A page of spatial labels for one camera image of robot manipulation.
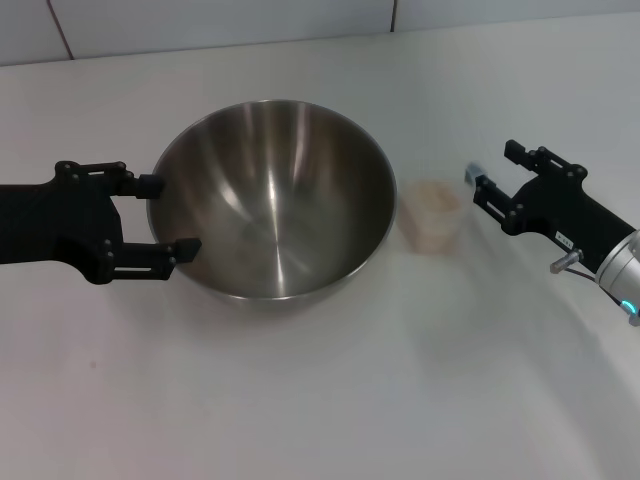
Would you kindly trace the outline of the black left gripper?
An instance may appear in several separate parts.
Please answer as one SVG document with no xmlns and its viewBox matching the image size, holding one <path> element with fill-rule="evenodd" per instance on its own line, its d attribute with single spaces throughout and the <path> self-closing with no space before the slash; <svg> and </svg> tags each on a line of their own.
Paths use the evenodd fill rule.
<svg viewBox="0 0 640 480">
<path fill-rule="evenodd" d="M 112 280 L 162 280 L 191 263 L 202 242 L 123 243 L 112 196 L 158 199 L 164 180 L 138 177 L 124 162 L 58 162 L 42 184 L 1 187 L 1 263 L 65 263 L 95 285 Z"/>
</svg>

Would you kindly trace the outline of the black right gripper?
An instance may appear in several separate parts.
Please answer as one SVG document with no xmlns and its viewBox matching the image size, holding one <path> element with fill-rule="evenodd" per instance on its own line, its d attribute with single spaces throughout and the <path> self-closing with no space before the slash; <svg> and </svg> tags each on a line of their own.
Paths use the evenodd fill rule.
<svg viewBox="0 0 640 480">
<path fill-rule="evenodd" d="M 579 250 L 580 263 L 594 273 L 614 247 L 636 231 L 585 193 L 583 166 L 544 146 L 527 151 L 515 140 L 505 143 L 504 157 L 538 175 L 514 197 L 500 190 L 474 162 L 465 169 L 465 182 L 473 189 L 473 203 L 506 234 L 538 233 L 566 252 Z"/>
</svg>

